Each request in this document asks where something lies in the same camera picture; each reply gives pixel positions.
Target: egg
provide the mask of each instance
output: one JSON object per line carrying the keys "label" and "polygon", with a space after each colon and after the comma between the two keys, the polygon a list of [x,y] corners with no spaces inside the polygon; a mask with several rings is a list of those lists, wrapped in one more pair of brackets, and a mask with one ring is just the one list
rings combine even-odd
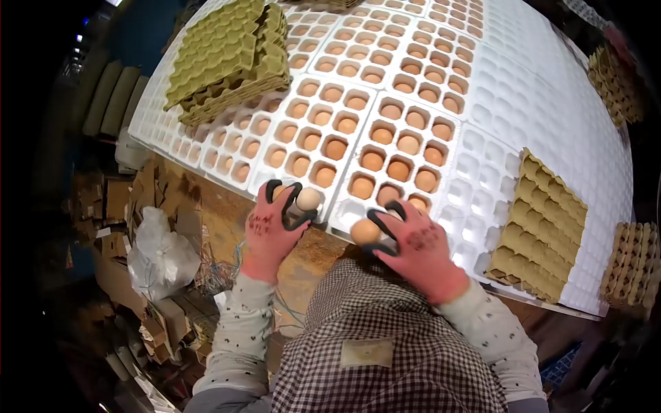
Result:
{"label": "egg", "polygon": [[346,133],[348,135],[350,133],[354,133],[357,125],[358,123],[355,120],[345,118],[342,119],[340,123],[337,125],[337,130],[342,133]]}
{"label": "egg", "polygon": [[425,192],[431,192],[436,186],[436,175],[428,170],[421,170],[415,177],[415,186]]}
{"label": "egg", "polygon": [[303,96],[310,97],[317,93],[317,89],[319,89],[319,86],[315,85],[314,83],[308,83],[301,89],[301,94]]}
{"label": "egg", "polygon": [[335,179],[335,171],[330,168],[320,168],[317,172],[316,181],[321,188],[331,186],[333,179]]}
{"label": "egg", "polygon": [[382,78],[379,75],[367,75],[367,76],[363,77],[363,80],[365,82],[370,82],[370,83],[377,84],[377,83],[381,82]]}
{"label": "egg", "polygon": [[287,153],[284,149],[276,149],[271,154],[271,158],[269,158],[268,163],[274,168],[280,168],[286,156]]}
{"label": "egg", "polygon": [[360,166],[376,172],[383,168],[383,158],[378,153],[367,152],[360,159]]}
{"label": "egg", "polygon": [[322,63],[317,66],[317,70],[322,71],[322,72],[329,72],[335,67],[334,64],[332,63]]}
{"label": "egg", "polygon": [[450,112],[459,113],[459,105],[452,98],[443,99],[443,106],[445,109],[448,109]]}
{"label": "egg", "polygon": [[388,145],[393,141],[393,134],[388,129],[376,129],[372,132],[371,139],[382,145]]}
{"label": "egg", "polygon": [[377,54],[376,56],[374,56],[372,58],[372,61],[374,63],[376,63],[378,65],[382,65],[382,66],[388,66],[390,64],[390,61],[388,60],[388,58],[385,57],[385,56],[382,56],[380,54]]}
{"label": "egg", "polygon": [[237,172],[234,174],[234,179],[239,182],[246,182],[248,173],[250,172],[250,167],[248,165],[243,165]]}
{"label": "egg", "polygon": [[307,112],[307,105],[305,103],[299,103],[296,106],[294,106],[292,110],[292,117],[296,119],[300,119],[305,115]]}
{"label": "egg", "polygon": [[420,91],[418,93],[418,96],[423,98],[424,100],[428,100],[431,103],[438,102],[438,96],[436,96],[436,93],[434,93],[433,91],[429,91],[429,90]]}
{"label": "egg", "polygon": [[399,191],[394,186],[384,185],[376,194],[376,203],[385,207],[385,204],[397,198],[399,198]]}
{"label": "egg", "polygon": [[298,131],[298,128],[295,126],[287,126],[280,132],[280,141],[284,143],[289,143],[292,141],[293,136]]}
{"label": "egg", "polygon": [[292,167],[293,175],[301,178],[307,172],[308,166],[310,166],[310,160],[308,158],[300,157],[296,159]]}
{"label": "egg", "polygon": [[358,74],[358,70],[353,66],[344,66],[340,70],[340,74],[342,76],[353,77],[356,76],[356,74]]}
{"label": "egg", "polygon": [[257,124],[257,133],[259,135],[264,135],[269,126],[271,126],[271,121],[269,119],[262,119]]}
{"label": "egg", "polygon": [[395,105],[389,104],[381,109],[381,116],[388,119],[397,120],[402,117],[402,110]]}
{"label": "egg", "polygon": [[315,116],[315,125],[324,126],[331,119],[331,114],[328,112],[319,112]]}
{"label": "egg", "polygon": [[346,152],[346,144],[342,141],[330,141],[326,145],[326,156],[339,161]]}
{"label": "egg", "polygon": [[395,85],[395,90],[404,93],[413,93],[413,88],[406,83],[398,83]]}
{"label": "egg", "polygon": [[437,167],[442,167],[444,163],[444,157],[441,151],[436,148],[427,147],[424,150],[424,158],[427,162],[433,163]]}
{"label": "egg", "polygon": [[303,141],[303,149],[306,151],[314,151],[317,148],[320,140],[321,136],[310,133],[305,137],[305,141]]}
{"label": "egg", "polygon": [[328,88],[324,91],[322,98],[329,102],[337,102],[342,97],[342,91],[334,87]]}
{"label": "egg", "polygon": [[443,83],[443,76],[440,73],[429,72],[424,76],[425,79],[432,81],[434,83]]}
{"label": "egg", "polygon": [[362,98],[351,98],[346,103],[347,107],[355,110],[363,110],[367,104],[367,101]]}
{"label": "egg", "polygon": [[296,206],[301,211],[317,209],[321,203],[319,192],[314,188],[303,188],[296,197]]}
{"label": "egg", "polygon": [[359,176],[351,183],[351,194],[362,200],[368,199],[373,191],[374,183],[367,178]]}
{"label": "egg", "polygon": [[420,74],[420,68],[415,65],[405,65],[402,67],[402,70],[411,73],[412,75],[419,75]]}
{"label": "egg", "polygon": [[446,142],[450,141],[452,135],[452,129],[448,125],[438,124],[432,127],[432,133],[439,139],[442,139]]}
{"label": "egg", "polygon": [[388,176],[390,176],[392,179],[405,182],[408,179],[408,173],[410,170],[408,169],[408,165],[404,162],[392,161],[390,162],[390,165],[388,165],[387,172]]}
{"label": "egg", "polygon": [[381,238],[381,229],[369,219],[361,219],[351,227],[351,239],[358,246],[376,243]]}
{"label": "egg", "polygon": [[259,150],[259,142],[252,142],[246,148],[246,154],[245,154],[246,158],[249,159],[254,158],[254,156],[257,155],[258,150]]}
{"label": "egg", "polygon": [[424,129],[425,121],[418,112],[409,112],[407,115],[407,124],[414,128]]}

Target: cardboard pile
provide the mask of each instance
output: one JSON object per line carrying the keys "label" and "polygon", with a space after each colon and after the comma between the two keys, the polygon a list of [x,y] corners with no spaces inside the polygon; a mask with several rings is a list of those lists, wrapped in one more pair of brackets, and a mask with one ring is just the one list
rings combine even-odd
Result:
{"label": "cardboard pile", "polygon": [[180,104],[189,126],[210,122],[230,106],[289,87],[280,6],[237,0],[212,11],[188,29],[170,75],[163,110]]}
{"label": "cardboard pile", "polygon": [[510,215],[486,275],[556,303],[576,262],[587,213],[564,181],[524,148]]}
{"label": "cardboard pile", "polygon": [[610,306],[648,318],[661,281],[661,251],[655,223],[617,224],[613,253],[601,293]]}

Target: egg tray cell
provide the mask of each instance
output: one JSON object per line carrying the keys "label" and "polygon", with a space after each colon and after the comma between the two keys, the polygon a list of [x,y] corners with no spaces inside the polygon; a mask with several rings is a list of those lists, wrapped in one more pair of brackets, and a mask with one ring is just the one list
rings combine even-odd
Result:
{"label": "egg tray cell", "polygon": [[[355,14],[356,11],[366,13],[367,16],[358,16]],[[308,72],[377,90],[384,89],[387,71],[392,68],[395,56],[404,50],[402,39],[407,38],[407,31],[410,30],[410,25],[415,19],[367,6],[356,7],[350,12],[351,15],[344,17],[327,38]],[[368,30],[368,27],[379,30]],[[363,54],[365,57],[352,58],[355,54]],[[385,61],[378,62],[379,59],[384,58],[387,64],[381,64]],[[331,65],[332,69],[324,71],[324,65]],[[341,75],[343,71],[351,68],[356,72],[355,75],[351,77]],[[381,81],[371,83],[364,80],[368,75],[377,75]]]}
{"label": "egg tray cell", "polygon": [[[317,90],[311,96],[305,96],[303,90],[309,85],[317,85]],[[328,89],[338,89],[342,91],[342,96],[336,102],[327,101],[323,97]],[[280,179],[286,183],[300,182],[303,186],[310,186],[321,194],[322,202],[316,222],[325,222],[334,203],[337,187],[342,182],[347,162],[352,158],[356,142],[361,136],[375,96],[376,92],[373,89],[358,85],[337,83],[333,79],[314,75],[299,76],[293,82],[290,92],[280,105],[279,122],[276,125],[272,124],[274,129],[270,131],[268,139],[264,143],[264,151],[260,154],[258,160],[260,168],[253,176],[249,192],[256,195],[259,187],[270,179]],[[347,102],[352,98],[365,100],[365,107],[361,110],[349,108]],[[300,118],[293,117],[293,108],[297,104],[308,105],[307,111]],[[314,119],[319,112],[332,113],[326,125],[319,126],[315,124]],[[357,123],[354,132],[342,133],[338,130],[339,122],[345,118],[354,120]],[[296,133],[291,141],[283,141],[283,131],[290,126],[297,128]],[[303,142],[311,133],[321,136],[321,139],[314,150],[308,151],[304,149]],[[332,140],[338,140],[346,144],[344,156],[339,160],[327,156],[327,144]],[[287,155],[282,165],[274,168],[271,166],[269,158],[278,149],[283,149]],[[292,170],[293,163],[298,157],[305,157],[310,161],[305,174],[300,177],[294,176]],[[316,181],[316,173],[322,167],[335,170],[335,178],[327,188],[319,186]]]}
{"label": "egg tray cell", "polygon": [[[394,120],[382,116],[379,112],[384,106],[397,106],[402,115]],[[417,112],[424,119],[424,128],[418,129],[407,124],[406,117],[410,112]],[[445,124],[452,130],[451,139],[444,141],[434,136],[432,126]],[[393,140],[389,144],[374,141],[371,134],[376,129],[386,129],[393,134]],[[365,217],[369,208],[379,208],[376,197],[379,189],[385,186],[396,188],[402,199],[410,199],[411,196],[424,200],[428,206],[428,213],[432,219],[437,215],[438,200],[442,199],[447,188],[447,176],[455,162],[455,148],[457,142],[455,137],[460,132],[460,122],[457,118],[439,112],[429,106],[421,105],[412,100],[396,96],[388,92],[379,92],[369,114],[365,128],[363,129],[356,150],[349,162],[346,175],[344,176],[337,194],[337,199],[329,217],[329,227],[332,233],[349,240],[351,226],[359,219]],[[397,148],[401,136],[413,136],[420,144],[415,155],[405,153]],[[427,147],[439,150],[445,157],[442,166],[434,165],[425,160],[423,152]],[[383,166],[379,171],[367,169],[361,165],[365,153],[376,153],[383,159]],[[408,178],[405,182],[391,178],[387,174],[387,168],[392,161],[400,161],[409,167]],[[430,191],[425,192],[416,187],[414,181],[421,170],[427,170],[435,175],[437,185]],[[374,183],[374,189],[367,199],[361,199],[351,193],[351,185],[356,178],[364,177]]]}
{"label": "egg tray cell", "polygon": [[[441,110],[452,113],[452,116],[465,119],[470,105],[469,99],[472,96],[471,76],[479,43],[450,28],[426,20],[419,20],[415,30],[410,32],[410,36],[410,43],[404,53],[399,53],[391,64],[395,67],[388,70],[386,90],[423,104],[438,105]],[[461,70],[463,74],[455,72],[455,68]],[[454,84],[454,89],[450,87],[450,83]],[[406,86],[407,89],[396,89]],[[437,101],[423,98],[422,93],[429,93],[425,91],[433,93]],[[446,98],[455,101],[458,113],[444,107],[443,101]]]}

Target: pink glove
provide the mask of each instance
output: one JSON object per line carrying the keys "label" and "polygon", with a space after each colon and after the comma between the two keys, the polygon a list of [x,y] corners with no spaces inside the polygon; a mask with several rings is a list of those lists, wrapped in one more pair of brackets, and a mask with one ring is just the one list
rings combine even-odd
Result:
{"label": "pink glove", "polygon": [[443,227],[407,201],[390,201],[385,209],[394,209],[404,221],[376,209],[368,211],[368,218],[397,241],[399,253],[383,244],[365,244],[363,250],[398,272],[432,305],[461,297],[468,290],[470,279],[450,260]]}
{"label": "pink glove", "polygon": [[257,204],[246,220],[248,252],[241,264],[244,275],[272,285],[278,283],[280,264],[317,217],[316,209],[306,211],[293,225],[285,226],[284,214],[302,185],[296,182],[288,186],[274,201],[273,190],[280,185],[282,181],[272,179],[259,188]]}

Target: brown egg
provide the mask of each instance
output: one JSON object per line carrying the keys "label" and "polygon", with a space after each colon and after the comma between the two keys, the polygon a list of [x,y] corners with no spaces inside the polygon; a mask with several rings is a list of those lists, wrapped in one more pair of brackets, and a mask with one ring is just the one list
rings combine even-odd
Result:
{"label": "brown egg", "polygon": [[321,140],[321,136],[310,133],[303,141],[303,148],[306,151],[314,151]]}
{"label": "brown egg", "polygon": [[399,191],[394,186],[385,185],[376,194],[376,203],[385,207],[385,204],[397,198],[399,198]]}
{"label": "brown egg", "polygon": [[438,124],[432,127],[432,133],[439,139],[442,139],[446,142],[450,141],[452,138],[452,129],[448,125]]}
{"label": "brown egg", "polygon": [[397,141],[397,149],[409,155],[415,155],[420,150],[420,144],[413,136],[400,136]]}
{"label": "brown egg", "polygon": [[459,113],[459,105],[452,98],[443,99],[443,106],[450,112]]}
{"label": "brown egg", "polygon": [[326,145],[326,156],[339,161],[344,156],[346,152],[346,144],[342,141],[330,141]]}
{"label": "brown egg", "polygon": [[309,83],[301,89],[301,94],[303,96],[313,96],[315,93],[317,93],[317,89],[319,89],[319,86],[315,85],[314,83]]}
{"label": "brown egg", "polygon": [[404,93],[413,93],[413,88],[406,83],[398,83],[395,85],[395,90]]}
{"label": "brown egg", "polygon": [[308,158],[300,157],[296,159],[292,167],[293,175],[301,178],[307,172],[308,166],[310,166],[310,160]]}
{"label": "brown egg", "polygon": [[427,73],[424,78],[434,83],[443,83],[443,76],[441,76],[440,73],[431,71]]}
{"label": "brown egg", "polygon": [[428,170],[421,170],[415,177],[415,186],[425,192],[431,192],[436,186],[436,175]]}
{"label": "brown egg", "polygon": [[351,195],[366,200],[374,191],[374,183],[367,178],[358,177],[351,183]]}
{"label": "brown egg", "polygon": [[388,170],[387,170],[388,176],[390,176],[392,179],[397,179],[402,182],[405,182],[408,179],[409,171],[410,170],[408,168],[408,165],[400,161],[390,162],[390,165],[388,165]]}
{"label": "brown egg", "polygon": [[424,100],[428,100],[431,103],[438,102],[438,96],[436,96],[436,93],[430,90],[420,91],[418,93],[418,96],[423,98]]}
{"label": "brown egg", "polygon": [[382,145],[388,145],[393,141],[393,134],[388,129],[377,129],[372,132],[371,139]]}
{"label": "brown egg", "polygon": [[328,188],[335,179],[335,171],[330,168],[320,168],[317,172],[317,185],[321,188]]}
{"label": "brown egg", "polygon": [[376,172],[383,168],[383,158],[378,153],[367,152],[360,159],[360,166]]}
{"label": "brown egg", "polygon": [[340,70],[340,74],[342,76],[353,77],[353,76],[356,76],[358,74],[358,70],[353,66],[348,66],[347,65],[347,66],[344,66]]}
{"label": "brown egg", "polygon": [[382,66],[388,66],[390,64],[390,61],[388,60],[387,57],[382,56],[382,55],[376,55],[372,58],[372,61],[378,65]]}
{"label": "brown egg", "polygon": [[347,107],[355,110],[363,110],[367,104],[367,101],[362,98],[351,98],[346,103]]}
{"label": "brown egg", "polygon": [[420,68],[415,65],[406,65],[402,67],[402,70],[411,73],[412,75],[419,75],[420,74]]}
{"label": "brown egg", "polygon": [[357,125],[358,125],[358,123],[355,120],[345,118],[345,119],[342,119],[340,121],[340,123],[337,125],[337,130],[342,132],[342,133],[346,133],[348,135],[348,134],[354,133],[354,131],[356,131],[356,126]]}
{"label": "brown egg", "polygon": [[418,129],[424,129],[424,118],[418,112],[409,112],[407,124]]}
{"label": "brown egg", "polygon": [[243,165],[237,172],[235,172],[234,178],[239,182],[246,182],[249,172],[250,167],[248,165]]}
{"label": "brown egg", "polygon": [[324,91],[322,98],[329,102],[337,102],[342,97],[342,91],[334,87],[328,88]]}
{"label": "brown egg", "polygon": [[273,151],[271,154],[271,158],[269,159],[269,163],[272,167],[274,168],[280,168],[282,166],[282,162],[285,160],[285,157],[287,156],[287,153],[284,151],[284,149],[276,149]]}
{"label": "brown egg", "polygon": [[441,151],[432,147],[427,147],[427,149],[424,150],[424,158],[427,162],[433,163],[437,167],[443,166],[445,161]]}
{"label": "brown egg", "polygon": [[388,119],[397,120],[402,117],[402,110],[394,104],[389,104],[381,108],[380,114]]}
{"label": "brown egg", "polygon": [[248,159],[254,158],[254,156],[257,155],[258,150],[259,150],[259,142],[252,142],[246,148],[246,158]]}
{"label": "brown egg", "polygon": [[367,218],[361,219],[351,227],[351,239],[358,246],[377,243],[381,238],[381,229]]}
{"label": "brown egg", "polygon": [[379,75],[367,75],[363,77],[363,80],[365,82],[374,83],[376,85],[377,83],[380,83],[382,81],[382,78]]}
{"label": "brown egg", "polygon": [[291,142],[297,130],[298,128],[295,126],[288,126],[284,128],[282,132],[280,132],[280,141],[284,143]]}
{"label": "brown egg", "polygon": [[331,119],[331,113],[329,112],[319,112],[315,116],[315,125],[324,126]]}

